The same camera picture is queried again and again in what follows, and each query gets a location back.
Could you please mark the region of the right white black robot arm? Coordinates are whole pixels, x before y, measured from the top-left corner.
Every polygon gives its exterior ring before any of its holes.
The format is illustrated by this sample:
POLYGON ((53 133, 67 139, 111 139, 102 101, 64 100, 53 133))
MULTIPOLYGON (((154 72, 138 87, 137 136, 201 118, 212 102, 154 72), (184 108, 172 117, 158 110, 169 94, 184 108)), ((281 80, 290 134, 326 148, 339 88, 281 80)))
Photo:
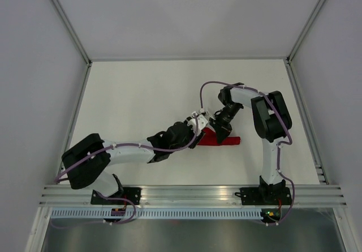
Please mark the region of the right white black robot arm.
POLYGON ((241 187, 235 195, 244 206, 290 205, 292 197, 281 172, 281 146, 291 144, 291 116, 279 91, 262 93, 236 83, 218 94, 223 108, 215 112, 210 125, 221 144, 231 134, 231 121, 245 106, 252 111, 253 125, 262 139, 262 172, 257 187, 241 187))

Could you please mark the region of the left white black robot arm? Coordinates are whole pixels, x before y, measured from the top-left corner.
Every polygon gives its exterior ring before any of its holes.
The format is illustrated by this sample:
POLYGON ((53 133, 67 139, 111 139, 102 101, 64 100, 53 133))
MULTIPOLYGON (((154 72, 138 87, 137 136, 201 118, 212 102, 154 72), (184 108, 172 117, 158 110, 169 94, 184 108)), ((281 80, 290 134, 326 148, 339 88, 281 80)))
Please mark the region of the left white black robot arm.
POLYGON ((98 133, 90 134, 62 155, 63 174, 73 190, 91 188, 110 204, 118 204, 123 199, 122 185, 118 176, 106 172, 106 168, 158 163, 175 152, 193 149, 204 136, 207 124, 200 117, 189 117, 139 142, 117 143, 102 139, 98 133))

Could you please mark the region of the red cloth napkin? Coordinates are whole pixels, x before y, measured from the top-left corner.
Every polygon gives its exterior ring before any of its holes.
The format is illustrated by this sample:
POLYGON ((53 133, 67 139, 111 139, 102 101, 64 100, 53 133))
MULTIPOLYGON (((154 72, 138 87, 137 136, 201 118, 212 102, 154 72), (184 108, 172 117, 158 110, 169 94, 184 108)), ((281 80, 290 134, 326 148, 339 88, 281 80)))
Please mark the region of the red cloth napkin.
POLYGON ((217 142, 216 133, 214 130, 206 127, 203 129, 204 136, 198 142, 198 146, 237 146, 241 143, 241 137, 239 136, 229 136, 221 143, 217 142))

